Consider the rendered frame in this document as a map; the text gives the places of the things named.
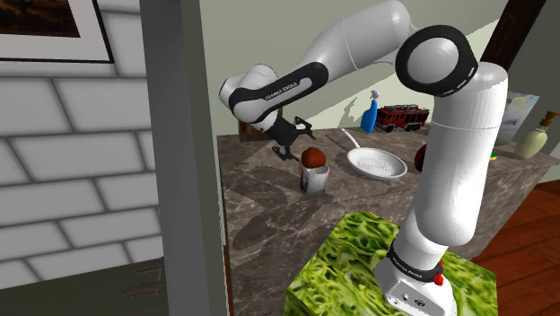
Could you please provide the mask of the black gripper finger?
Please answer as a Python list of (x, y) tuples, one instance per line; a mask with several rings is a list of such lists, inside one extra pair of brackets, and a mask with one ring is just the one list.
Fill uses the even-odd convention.
[(289, 145), (273, 145), (271, 149), (283, 161), (286, 160), (295, 160), (297, 162), (299, 161), (299, 159), (292, 153), (291, 147)]
[(311, 130), (312, 124), (300, 118), (298, 116), (294, 117), (293, 124), (296, 127), (295, 134), (299, 135), (307, 135), (311, 139), (316, 140), (316, 137), (313, 135), (313, 131)]

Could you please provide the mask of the brown ball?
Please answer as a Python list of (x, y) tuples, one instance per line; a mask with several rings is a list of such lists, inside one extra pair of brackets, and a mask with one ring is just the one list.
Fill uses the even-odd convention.
[(319, 168), (326, 164), (326, 156), (320, 149), (309, 147), (302, 153), (301, 162), (305, 168)]

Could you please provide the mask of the brown wooden block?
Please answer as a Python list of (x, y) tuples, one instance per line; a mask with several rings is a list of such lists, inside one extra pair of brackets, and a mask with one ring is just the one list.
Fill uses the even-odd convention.
[(241, 142), (268, 141), (271, 137), (265, 133), (259, 132), (250, 124), (238, 121), (239, 138)]

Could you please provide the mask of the white cup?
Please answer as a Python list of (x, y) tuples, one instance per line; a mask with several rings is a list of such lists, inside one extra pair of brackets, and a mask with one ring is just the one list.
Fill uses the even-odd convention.
[(299, 165), (300, 188), (307, 195), (320, 195), (325, 191), (329, 167), (323, 165), (315, 168), (306, 168), (302, 163)]

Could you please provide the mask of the blue spray bottle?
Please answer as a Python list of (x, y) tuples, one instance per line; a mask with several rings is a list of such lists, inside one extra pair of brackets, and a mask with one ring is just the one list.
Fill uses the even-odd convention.
[(372, 90), (370, 108), (363, 113), (361, 118), (360, 128), (367, 133), (371, 133), (375, 127), (379, 96), (378, 92)]

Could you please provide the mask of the red toy fire truck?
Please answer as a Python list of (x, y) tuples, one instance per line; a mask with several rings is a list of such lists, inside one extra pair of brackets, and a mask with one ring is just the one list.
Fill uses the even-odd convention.
[(424, 126), (430, 110), (415, 104), (389, 105), (377, 109), (375, 127), (386, 133), (396, 128), (417, 131)]

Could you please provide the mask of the green patterned robot stand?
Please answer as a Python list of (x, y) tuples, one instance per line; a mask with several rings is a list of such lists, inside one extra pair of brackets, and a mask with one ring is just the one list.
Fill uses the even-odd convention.
[[(345, 215), (289, 285), (284, 316), (407, 316), (390, 307), (374, 277), (399, 227), (369, 211)], [(448, 251), (457, 316), (498, 316), (495, 273)]]

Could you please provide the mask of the pale printed box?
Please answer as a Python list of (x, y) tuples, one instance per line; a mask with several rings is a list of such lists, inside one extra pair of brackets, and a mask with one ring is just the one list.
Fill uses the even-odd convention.
[(537, 95), (508, 92), (502, 123), (495, 142), (496, 145), (507, 145), (512, 141), (538, 99)]

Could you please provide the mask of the cream soap dispenser bottle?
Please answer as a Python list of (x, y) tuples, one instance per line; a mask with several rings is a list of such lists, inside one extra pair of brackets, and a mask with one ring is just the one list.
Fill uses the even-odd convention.
[(538, 125), (517, 143), (513, 151), (514, 155), (519, 159), (526, 160), (540, 151), (547, 141), (547, 130), (558, 115), (558, 112), (549, 110)]

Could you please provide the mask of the dark brown wooden beam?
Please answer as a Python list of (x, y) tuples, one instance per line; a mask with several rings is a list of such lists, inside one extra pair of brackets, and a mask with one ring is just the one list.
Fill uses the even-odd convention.
[(546, 1), (508, 0), (481, 61), (508, 71)]

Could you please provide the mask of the grey drawer cabinet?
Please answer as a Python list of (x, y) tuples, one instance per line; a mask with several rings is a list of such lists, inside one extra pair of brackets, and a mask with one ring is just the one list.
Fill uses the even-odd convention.
[(156, 280), (141, 263), (0, 290), (0, 316), (169, 316), (167, 294), (125, 298), (128, 288)]

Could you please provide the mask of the framed wall picture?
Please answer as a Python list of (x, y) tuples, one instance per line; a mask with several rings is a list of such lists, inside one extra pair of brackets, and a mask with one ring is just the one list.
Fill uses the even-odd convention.
[(97, 0), (0, 0), (0, 61), (112, 64)]

